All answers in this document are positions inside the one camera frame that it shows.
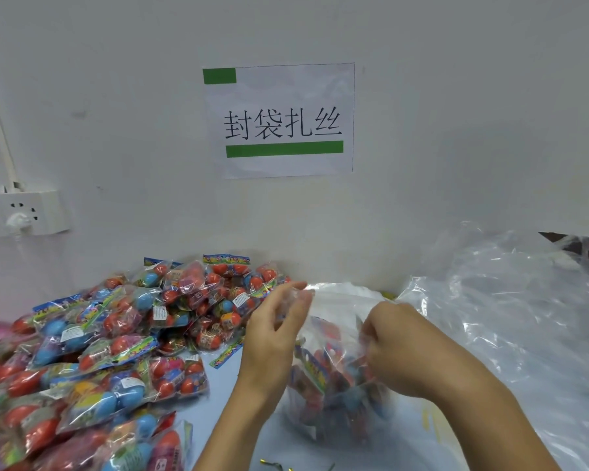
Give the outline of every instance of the left hand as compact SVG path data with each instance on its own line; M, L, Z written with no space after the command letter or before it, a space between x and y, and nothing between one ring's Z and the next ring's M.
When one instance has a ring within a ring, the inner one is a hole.
M247 324L240 373L233 393L252 400L259 407L262 422L275 411L286 389L293 363L294 341L308 316L313 292L299 292L286 319L275 330L277 311L292 288L302 290L306 285L298 282L276 287L253 312Z

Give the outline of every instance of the large plastic sheet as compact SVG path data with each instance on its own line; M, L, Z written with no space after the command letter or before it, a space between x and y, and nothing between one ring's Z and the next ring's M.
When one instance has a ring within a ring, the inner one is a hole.
M413 277L397 301L512 390L564 471L589 470L589 244L579 257L562 251L571 238L552 245L536 236L463 223L439 238L426 276Z

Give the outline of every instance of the pile of packaged toys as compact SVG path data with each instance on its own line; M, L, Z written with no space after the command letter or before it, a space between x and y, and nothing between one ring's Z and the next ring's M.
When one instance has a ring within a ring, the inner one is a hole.
M230 254L145 258L33 308L0 335L0 471L184 469L191 425L158 404L207 392L199 351L224 348L222 364L289 280Z

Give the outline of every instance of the right hand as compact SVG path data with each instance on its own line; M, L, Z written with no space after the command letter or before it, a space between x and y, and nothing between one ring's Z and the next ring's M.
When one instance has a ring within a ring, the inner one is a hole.
M379 303L362 334L369 340L371 371L403 395L438 404L451 394L497 382L477 358L408 304Z

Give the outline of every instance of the white wall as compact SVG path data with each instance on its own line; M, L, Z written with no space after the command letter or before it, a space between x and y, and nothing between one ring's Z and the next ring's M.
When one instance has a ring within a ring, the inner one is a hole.
M353 174L220 180L201 67L307 62L356 63ZM227 250L396 289L449 222L589 234L589 0L0 0L0 114L73 214L55 289Z

